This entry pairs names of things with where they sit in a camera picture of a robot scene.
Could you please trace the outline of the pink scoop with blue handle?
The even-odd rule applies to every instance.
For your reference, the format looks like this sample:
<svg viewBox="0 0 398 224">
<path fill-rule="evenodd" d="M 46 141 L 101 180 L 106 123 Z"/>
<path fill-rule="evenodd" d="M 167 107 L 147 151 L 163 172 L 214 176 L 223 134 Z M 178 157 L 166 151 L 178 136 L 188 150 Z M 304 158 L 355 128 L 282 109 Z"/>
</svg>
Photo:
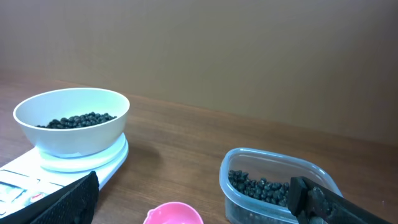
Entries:
<svg viewBox="0 0 398 224">
<path fill-rule="evenodd" d="M 190 205 L 167 202 L 149 210 L 143 224 L 203 224 L 203 220 Z"/>
</svg>

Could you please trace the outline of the white bowl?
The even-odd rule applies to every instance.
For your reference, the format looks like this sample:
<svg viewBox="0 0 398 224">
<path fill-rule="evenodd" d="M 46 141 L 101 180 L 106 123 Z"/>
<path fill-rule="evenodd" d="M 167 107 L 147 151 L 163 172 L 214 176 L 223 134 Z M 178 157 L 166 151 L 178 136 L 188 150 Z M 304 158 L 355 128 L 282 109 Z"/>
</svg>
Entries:
<svg viewBox="0 0 398 224">
<path fill-rule="evenodd" d="M 101 88 L 65 88 L 32 96 L 19 103 L 13 117 L 27 139 L 42 152 L 58 157 L 79 157 L 110 147 L 122 135 L 130 108 L 122 94 Z M 43 126 L 53 119 L 108 113 L 112 120 L 73 129 Z"/>
</svg>

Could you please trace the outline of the black beans in bowl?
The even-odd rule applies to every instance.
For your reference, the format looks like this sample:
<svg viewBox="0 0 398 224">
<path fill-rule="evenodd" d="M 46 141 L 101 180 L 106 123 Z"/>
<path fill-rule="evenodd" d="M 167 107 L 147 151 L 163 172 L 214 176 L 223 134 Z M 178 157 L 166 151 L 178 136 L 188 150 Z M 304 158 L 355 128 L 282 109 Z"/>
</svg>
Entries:
<svg viewBox="0 0 398 224">
<path fill-rule="evenodd" d="M 77 129 L 103 124 L 116 119 L 117 116 L 111 116 L 109 113 L 86 113 L 69 118 L 53 119 L 47 125 L 37 125 L 37 128 L 45 129 Z"/>
</svg>

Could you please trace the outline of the black beans in container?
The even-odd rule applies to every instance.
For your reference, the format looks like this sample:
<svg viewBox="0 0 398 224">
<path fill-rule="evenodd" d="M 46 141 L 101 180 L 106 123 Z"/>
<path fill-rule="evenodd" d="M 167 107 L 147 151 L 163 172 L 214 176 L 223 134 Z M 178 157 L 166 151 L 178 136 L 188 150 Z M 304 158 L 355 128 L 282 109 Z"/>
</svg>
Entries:
<svg viewBox="0 0 398 224">
<path fill-rule="evenodd" d="M 247 172 L 229 170 L 228 180 L 238 192 L 245 196 L 286 207 L 290 184 L 288 182 L 269 182 L 265 177 L 250 179 Z"/>
</svg>

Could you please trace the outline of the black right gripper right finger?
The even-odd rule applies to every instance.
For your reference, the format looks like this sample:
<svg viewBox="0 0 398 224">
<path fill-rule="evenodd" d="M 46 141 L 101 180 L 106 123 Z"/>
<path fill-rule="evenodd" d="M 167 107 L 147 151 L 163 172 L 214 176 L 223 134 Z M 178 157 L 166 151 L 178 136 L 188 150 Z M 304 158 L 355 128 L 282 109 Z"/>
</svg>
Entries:
<svg viewBox="0 0 398 224">
<path fill-rule="evenodd" d="M 388 224 L 306 177 L 290 179 L 287 208 L 300 224 Z"/>
</svg>

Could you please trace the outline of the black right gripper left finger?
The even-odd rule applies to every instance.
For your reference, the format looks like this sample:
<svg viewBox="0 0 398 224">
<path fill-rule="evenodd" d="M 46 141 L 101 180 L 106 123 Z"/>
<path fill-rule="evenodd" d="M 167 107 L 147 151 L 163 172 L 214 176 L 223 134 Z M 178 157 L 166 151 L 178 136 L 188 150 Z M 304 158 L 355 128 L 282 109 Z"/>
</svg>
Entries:
<svg viewBox="0 0 398 224">
<path fill-rule="evenodd" d="M 99 198 L 95 171 L 4 218 L 1 224 L 90 224 Z"/>
</svg>

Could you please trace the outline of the white digital kitchen scale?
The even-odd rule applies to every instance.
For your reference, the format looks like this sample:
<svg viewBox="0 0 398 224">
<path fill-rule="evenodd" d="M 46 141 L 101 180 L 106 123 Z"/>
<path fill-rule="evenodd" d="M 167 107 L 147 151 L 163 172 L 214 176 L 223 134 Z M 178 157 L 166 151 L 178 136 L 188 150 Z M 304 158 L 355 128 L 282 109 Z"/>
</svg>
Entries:
<svg viewBox="0 0 398 224">
<path fill-rule="evenodd" d="M 129 152 L 124 134 L 110 147 L 89 156 L 61 158 L 34 147 L 1 167 L 1 218 L 96 172 L 102 189 Z"/>
</svg>

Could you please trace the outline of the clear plastic container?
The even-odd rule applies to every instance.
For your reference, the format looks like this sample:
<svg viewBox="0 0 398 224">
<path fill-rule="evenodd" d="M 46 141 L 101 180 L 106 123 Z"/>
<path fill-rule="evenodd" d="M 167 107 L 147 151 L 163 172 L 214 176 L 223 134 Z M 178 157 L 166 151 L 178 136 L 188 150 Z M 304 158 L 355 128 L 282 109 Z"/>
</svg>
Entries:
<svg viewBox="0 0 398 224">
<path fill-rule="evenodd" d="M 341 195 L 333 179 L 311 162 L 274 152 L 250 148 L 230 150 L 220 167 L 220 187 L 225 194 L 225 214 L 231 223 L 297 223 L 287 207 L 256 200 L 238 192 L 228 180 L 229 170 L 241 170 L 250 179 L 265 177 L 269 182 L 288 182 L 292 177 L 306 177 Z"/>
</svg>

